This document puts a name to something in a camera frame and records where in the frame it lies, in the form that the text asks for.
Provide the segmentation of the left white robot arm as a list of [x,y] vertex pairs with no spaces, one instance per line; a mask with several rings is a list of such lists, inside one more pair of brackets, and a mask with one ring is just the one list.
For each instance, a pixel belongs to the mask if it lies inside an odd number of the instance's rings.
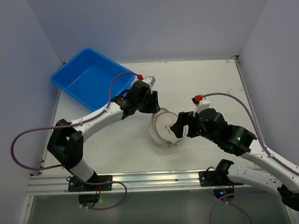
[[96,172],[83,159],[84,142],[103,128],[136,112],[159,112],[158,92],[152,89],[154,84],[154,77],[137,80],[129,90],[111,97],[107,105],[97,111],[70,122],[58,121],[47,144],[48,151],[79,181],[96,183]]

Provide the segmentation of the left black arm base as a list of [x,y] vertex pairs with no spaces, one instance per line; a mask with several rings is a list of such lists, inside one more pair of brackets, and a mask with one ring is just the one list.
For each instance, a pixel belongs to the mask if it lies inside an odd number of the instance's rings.
[[69,183],[68,191],[69,192],[78,192],[78,202],[80,205],[87,207],[94,207],[96,203],[100,201],[101,191],[111,191],[113,180],[112,175],[100,175],[93,176],[89,180],[91,183],[100,183],[104,182],[103,185],[90,185],[85,182],[81,182],[75,176],[68,176],[66,181]]

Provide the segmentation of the round beige mesh laundry bag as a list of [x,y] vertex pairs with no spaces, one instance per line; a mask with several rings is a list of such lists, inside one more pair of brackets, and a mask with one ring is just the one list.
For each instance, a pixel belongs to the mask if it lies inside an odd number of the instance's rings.
[[178,115],[166,108],[160,108],[159,112],[152,114],[148,134],[156,145],[163,149],[177,146],[185,137],[186,128],[183,128],[183,136],[177,138],[171,131],[171,127],[177,121]]

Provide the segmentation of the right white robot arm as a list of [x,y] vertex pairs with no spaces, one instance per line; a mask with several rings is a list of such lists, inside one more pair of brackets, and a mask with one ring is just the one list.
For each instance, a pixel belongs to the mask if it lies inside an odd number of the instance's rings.
[[264,150],[256,136],[247,129],[228,124],[222,114],[214,109],[200,113],[180,112],[171,131],[177,138],[183,136],[183,128],[188,127],[187,136],[204,137],[215,143],[221,150],[250,161],[264,171],[256,171],[237,165],[229,160],[221,160],[215,169],[214,178],[218,183],[229,181],[251,185],[281,198],[283,204],[299,212],[299,167],[280,165],[271,150]]

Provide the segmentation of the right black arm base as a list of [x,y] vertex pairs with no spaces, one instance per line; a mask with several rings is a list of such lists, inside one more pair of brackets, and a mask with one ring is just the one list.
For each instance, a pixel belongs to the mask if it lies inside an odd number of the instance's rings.
[[239,182],[233,182],[227,178],[228,169],[234,163],[229,160],[221,160],[218,165],[214,167],[209,167],[207,170],[200,171],[198,173],[198,179],[200,181],[201,187],[211,187],[211,186],[224,186],[226,188],[214,188],[213,194],[216,198],[221,198],[227,194],[233,194],[235,185],[243,185]]

